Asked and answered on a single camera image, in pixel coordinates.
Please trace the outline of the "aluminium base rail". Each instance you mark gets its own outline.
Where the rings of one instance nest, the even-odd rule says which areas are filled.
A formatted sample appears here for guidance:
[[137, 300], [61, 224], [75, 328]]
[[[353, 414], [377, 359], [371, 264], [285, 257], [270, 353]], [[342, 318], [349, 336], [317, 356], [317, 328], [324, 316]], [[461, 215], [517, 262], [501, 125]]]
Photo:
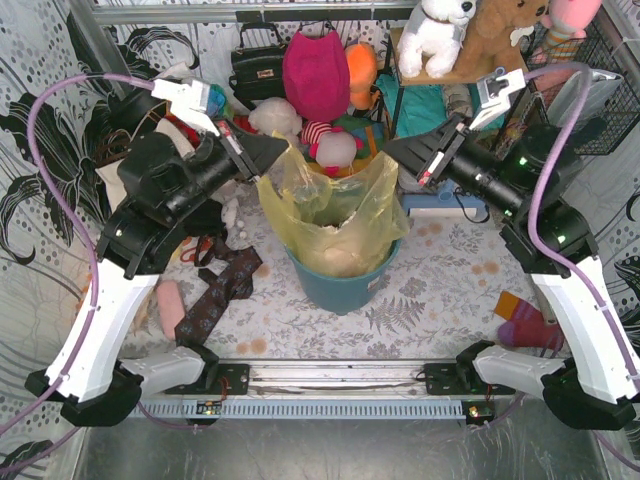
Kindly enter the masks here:
[[578, 382], [571, 358], [551, 359], [492, 346], [481, 356], [460, 354], [456, 359], [416, 360], [265, 360], [238, 363], [202, 360], [189, 349], [136, 360], [122, 367], [144, 378], [144, 397], [247, 394], [301, 395], [307, 392], [356, 392], [414, 388], [422, 383], [430, 395], [497, 395], [526, 392], [537, 398], [546, 386]]

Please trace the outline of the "white plush dog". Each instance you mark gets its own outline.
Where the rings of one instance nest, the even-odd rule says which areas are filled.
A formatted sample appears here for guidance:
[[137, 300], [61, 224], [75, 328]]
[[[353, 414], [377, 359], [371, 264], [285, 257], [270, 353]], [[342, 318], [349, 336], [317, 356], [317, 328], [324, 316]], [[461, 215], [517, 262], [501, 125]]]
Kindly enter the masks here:
[[449, 74], [475, 13], [475, 1], [419, 1], [398, 42], [398, 70], [402, 77], [415, 78], [422, 71], [433, 79]]

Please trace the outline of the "colourful striped cloth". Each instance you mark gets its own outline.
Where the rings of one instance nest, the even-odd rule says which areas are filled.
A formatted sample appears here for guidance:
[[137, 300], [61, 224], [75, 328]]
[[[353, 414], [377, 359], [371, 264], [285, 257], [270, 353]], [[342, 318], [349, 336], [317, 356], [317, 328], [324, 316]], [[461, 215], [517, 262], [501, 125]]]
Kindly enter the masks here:
[[170, 113], [196, 129], [211, 130], [212, 118], [218, 117], [227, 104], [223, 90], [215, 85], [193, 80], [178, 85], [170, 100]]

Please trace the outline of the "teal plastic trash bin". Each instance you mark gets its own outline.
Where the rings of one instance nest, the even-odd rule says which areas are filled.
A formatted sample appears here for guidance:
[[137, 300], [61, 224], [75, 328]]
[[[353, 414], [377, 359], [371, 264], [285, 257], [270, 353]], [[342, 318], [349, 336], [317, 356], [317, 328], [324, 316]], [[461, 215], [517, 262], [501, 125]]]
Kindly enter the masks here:
[[344, 316], [364, 307], [374, 298], [381, 289], [382, 278], [395, 259], [401, 244], [401, 240], [392, 243], [386, 260], [376, 270], [350, 278], [330, 277], [313, 272], [303, 266], [289, 249], [285, 251], [293, 263], [307, 298], [323, 310]]

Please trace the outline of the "pink white plush doll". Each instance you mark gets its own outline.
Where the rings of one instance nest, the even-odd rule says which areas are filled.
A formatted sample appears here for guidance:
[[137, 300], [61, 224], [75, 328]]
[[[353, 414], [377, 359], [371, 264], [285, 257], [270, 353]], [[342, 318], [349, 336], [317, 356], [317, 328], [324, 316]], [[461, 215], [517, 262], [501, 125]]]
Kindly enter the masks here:
[[308, 121], [301, 131], [301, 141], [308, 145], [308, 155], [321, 172], [336, 177], [341, 170], [350, 168], [363, 141], [326, 122]]

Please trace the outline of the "dark patterned necktie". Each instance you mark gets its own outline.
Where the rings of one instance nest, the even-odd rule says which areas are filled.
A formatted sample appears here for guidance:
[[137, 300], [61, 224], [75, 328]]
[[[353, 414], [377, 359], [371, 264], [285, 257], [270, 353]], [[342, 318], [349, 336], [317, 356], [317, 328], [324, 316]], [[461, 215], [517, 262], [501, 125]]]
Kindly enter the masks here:
[[178, 346], [204, 345], [229, 304], [253, 293], [253, 275], [262, 259], [253, 247], [229, 248], [222, 236], [201, 237], [194, 265], [208, 288], [174, 329]]

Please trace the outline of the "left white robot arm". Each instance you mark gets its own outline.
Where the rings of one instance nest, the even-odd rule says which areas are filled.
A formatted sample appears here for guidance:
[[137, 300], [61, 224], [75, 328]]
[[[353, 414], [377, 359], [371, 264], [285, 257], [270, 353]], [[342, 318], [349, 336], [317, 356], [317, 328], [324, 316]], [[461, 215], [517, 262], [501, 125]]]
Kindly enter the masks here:
[[[118, 168], [125, 198], [97, 243], [98, 286], [83, 305], [92, 321], [73, 327], [55, 362], [31, 373], [26, 388], [59, 403], [62, 417], [77, 427], [114, 426], [143, 397], [157, 393], [231, 393], [232, 379], [206, 340], [229, 303], [252, 294], [262, 261], [253, 248], [227, 245], [222, 207], [213, 194], [236, 176], [263, 175], [287, 149], [285, 139], [251, 134], [223, 120], [185, 156], [166, 134], [136, 139]], [[191, 237], [197, 240], [198, 274], [208, 287], [175, 327], [175, 348], [120, 359], [144, 298]]]

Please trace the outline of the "white fluffy plush lamb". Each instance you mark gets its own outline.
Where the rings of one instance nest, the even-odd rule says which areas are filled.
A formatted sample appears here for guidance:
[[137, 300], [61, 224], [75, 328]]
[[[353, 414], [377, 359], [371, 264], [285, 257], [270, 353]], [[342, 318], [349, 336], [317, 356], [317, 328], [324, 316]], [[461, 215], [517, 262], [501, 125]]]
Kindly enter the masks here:
[[302, 117], [286, 100], [273, 97], [262, 101], [248, 117], [251, 127], [261, 134], [282, 134], [292, 145], [299, 146]]

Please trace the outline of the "yellow plastic trash bag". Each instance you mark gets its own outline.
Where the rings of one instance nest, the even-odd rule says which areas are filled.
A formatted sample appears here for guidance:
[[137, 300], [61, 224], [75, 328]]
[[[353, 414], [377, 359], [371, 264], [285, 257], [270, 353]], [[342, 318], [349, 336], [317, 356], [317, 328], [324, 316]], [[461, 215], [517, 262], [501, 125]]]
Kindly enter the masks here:
[[341, 179], [312, 170], [293, 146], [277, 164], [282, 178], [273, 183], [260, 177], [259, 201], [280, 242], [312, 272], [336, 278], [368, 274], [409, 233], [396, 193], [399, 166], [386, 153]]

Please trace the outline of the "magenta felt bag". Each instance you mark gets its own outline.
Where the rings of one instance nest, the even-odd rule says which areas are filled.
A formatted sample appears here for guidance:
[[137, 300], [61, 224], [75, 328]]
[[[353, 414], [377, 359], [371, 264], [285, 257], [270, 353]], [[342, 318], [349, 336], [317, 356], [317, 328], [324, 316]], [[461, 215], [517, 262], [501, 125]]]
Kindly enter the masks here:
[[284, 55], [283, 84], [287, 101], [307, 120], [331, 122], [344, 114], [350, 75], [337, 32], [318, 38], [296, 32]]

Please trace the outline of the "pink plush toy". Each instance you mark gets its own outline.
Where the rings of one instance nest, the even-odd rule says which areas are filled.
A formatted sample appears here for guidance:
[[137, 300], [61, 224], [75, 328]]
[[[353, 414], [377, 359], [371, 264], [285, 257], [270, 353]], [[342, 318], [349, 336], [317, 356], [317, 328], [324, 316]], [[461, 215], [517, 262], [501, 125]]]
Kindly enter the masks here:
[[586, 27], [602, 5], [601, 0], [552, 0], [541, 24], [547, 29], [542, 48], [551, 50], [570, 41], [583, 40]]

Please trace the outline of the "pink cloth roll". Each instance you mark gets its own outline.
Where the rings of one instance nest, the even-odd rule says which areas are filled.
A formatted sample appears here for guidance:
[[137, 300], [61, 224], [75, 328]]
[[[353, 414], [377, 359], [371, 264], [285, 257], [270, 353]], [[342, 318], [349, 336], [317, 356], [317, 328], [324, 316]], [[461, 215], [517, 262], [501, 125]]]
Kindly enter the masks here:
[[175, 328], [185, 316], [185, 307], [178, 284], [163, 281], [156, 288], [160, 325], [166, 338], [175, 340]]

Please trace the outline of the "red garment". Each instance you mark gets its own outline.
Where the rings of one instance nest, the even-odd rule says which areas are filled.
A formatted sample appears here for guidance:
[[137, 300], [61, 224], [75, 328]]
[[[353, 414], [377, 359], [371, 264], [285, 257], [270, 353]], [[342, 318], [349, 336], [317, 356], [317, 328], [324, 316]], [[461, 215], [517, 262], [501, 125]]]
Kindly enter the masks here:
[[[166, 119], [169, 120], [171, 123], [173, 123], [179, 130], [184, 131], [187, 136], [193, 136], [197, 134], [196, 130], [193, 127], [189, 126], [184, 121], [179, 120], [174, 115], [168, 115]], [[257, 132], [257, 130], [253, 128], [249, 123], [247, 116], [235, 115], [232, 119], [232, 123], [246, 132], [249, 132], [249, 133]]]

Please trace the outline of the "light blue squeegee tool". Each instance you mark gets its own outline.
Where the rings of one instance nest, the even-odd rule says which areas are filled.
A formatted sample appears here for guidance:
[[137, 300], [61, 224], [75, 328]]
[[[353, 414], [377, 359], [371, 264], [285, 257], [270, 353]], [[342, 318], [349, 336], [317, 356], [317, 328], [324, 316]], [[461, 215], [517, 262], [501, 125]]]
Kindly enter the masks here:
[[481, 213], [488, 213], [488, 207], [479, 198], [459, 193], [458, 185], [447, 180], [441, 183], [435, 193], [408, 192], [402, 195], [401, 204], [409, 216], [458, 217], [473, 222], [485, 222]]

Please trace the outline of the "teal cloth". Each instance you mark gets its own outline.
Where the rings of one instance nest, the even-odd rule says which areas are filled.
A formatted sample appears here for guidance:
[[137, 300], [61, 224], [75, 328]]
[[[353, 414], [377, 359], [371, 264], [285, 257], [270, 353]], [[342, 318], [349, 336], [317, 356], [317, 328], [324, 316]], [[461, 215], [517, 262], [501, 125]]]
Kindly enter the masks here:
[[[397, 80], [390, 75], [381, 75], [376, 86], [384, 96], [389, 116], [393, 118], [399, 92]], [[396, 136], [402, 138], [428, 133], [446, 120], [447, 113], [440, 86], [406, 87], [396, 122]]]

